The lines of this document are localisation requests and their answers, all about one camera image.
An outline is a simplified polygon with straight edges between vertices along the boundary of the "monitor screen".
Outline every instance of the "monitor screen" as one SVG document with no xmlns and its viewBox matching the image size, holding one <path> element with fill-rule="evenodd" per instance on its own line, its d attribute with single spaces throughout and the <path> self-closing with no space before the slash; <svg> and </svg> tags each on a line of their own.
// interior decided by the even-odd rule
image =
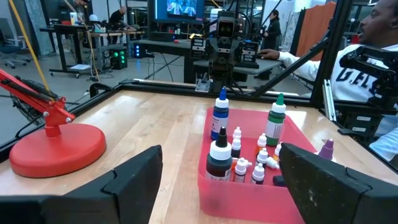
<svg viewBox="0 0 398 224">
<path fill-rule="evenodd" d="M 204 0 L 155 0 L 155 21 L 201 24 Z"/>
</svg>

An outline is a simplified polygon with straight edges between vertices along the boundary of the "blue paint bottle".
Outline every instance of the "blue paint bottle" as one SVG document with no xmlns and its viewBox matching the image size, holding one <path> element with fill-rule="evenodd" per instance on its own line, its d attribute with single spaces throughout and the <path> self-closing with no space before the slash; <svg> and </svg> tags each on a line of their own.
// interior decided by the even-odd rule
<svg viewBox="0 0 398 224">
<path fill-rule="evenodd" d="M 229 101 L 226 98 L 226 89 L 223 87 L 220 97 L 216 99 L 216 105 L 213 108 L 213 124 L 211 125 L 211 139 L 217 140 L 221 127 L 227 127 L 229 114 Z"/>
</svg>

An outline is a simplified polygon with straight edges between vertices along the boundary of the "green paint bottle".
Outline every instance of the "green paint bottle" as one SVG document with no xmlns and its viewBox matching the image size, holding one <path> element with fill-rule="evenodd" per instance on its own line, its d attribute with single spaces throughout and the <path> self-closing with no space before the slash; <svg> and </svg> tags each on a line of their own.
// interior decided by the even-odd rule
<svg viewBox="0 0 398 224">
<path fill-rule="evenodd" d="M 286 105 L 284 104 L 284 95 L 278 96 L 276 103 L 272 104 L 272 109 L 268 113 L 268 122 L 266 127 L 266 137 L 268 146 L 278 145 L 282 128 L 285 121 Z"/>
</svg>

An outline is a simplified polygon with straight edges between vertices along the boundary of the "pink plastic bin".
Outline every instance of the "pink plastic bin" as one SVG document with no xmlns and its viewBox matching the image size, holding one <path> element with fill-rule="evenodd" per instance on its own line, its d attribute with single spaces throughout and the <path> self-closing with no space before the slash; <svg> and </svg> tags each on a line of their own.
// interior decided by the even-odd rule
<svg viewBox="0 0 398 224">
<path fill-rule="evenodd" d="M 207 111 L 202 150 L 198 166 L 198 188 L 200 208 L 208 215 L 236 218 L 266 223 L 296 224 L 304 223 L 289 191 L 285 187 L 275 187 L 272 177 L 280 175 L 280 170 L 266 168 L 264 185 L 250 184 L 253 166 L 248 168 L 244 183 L 222 182 L 205 178 L 206 157 L 210 151 L 210 132 L 213 109 Z M 237 126 L 242 130 L 241 157 L 253 164 L 256 161 L 254 151 L 258 137 L 264 132 L 268 112 L 230 110 L 227 127 L 228 141 L 232 141 Z M 315 152 L 311 143 L 286 116 L 281 141 Z M 275 147 L 267 147 L 270 156 Z"/>
</svg>

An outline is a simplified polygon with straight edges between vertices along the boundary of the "red desk lamp arm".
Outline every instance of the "red desk lamp arm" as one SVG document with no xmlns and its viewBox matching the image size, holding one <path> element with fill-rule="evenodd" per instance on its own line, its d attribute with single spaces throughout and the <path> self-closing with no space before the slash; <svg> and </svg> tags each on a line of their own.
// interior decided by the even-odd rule
<svg viewBox="0 0 398 224">
<path fill-rule="evenodd" d="M 66 99 L 61 97 L 58 101 L 52 101 L 43 96 L 21 81 L 0 69 L 0 86 L 16 95 L 19 99 L 42 112 L 47 126 L 58 126 L 70 123 L 75 115 L 64 110 Z"/>
</svg>

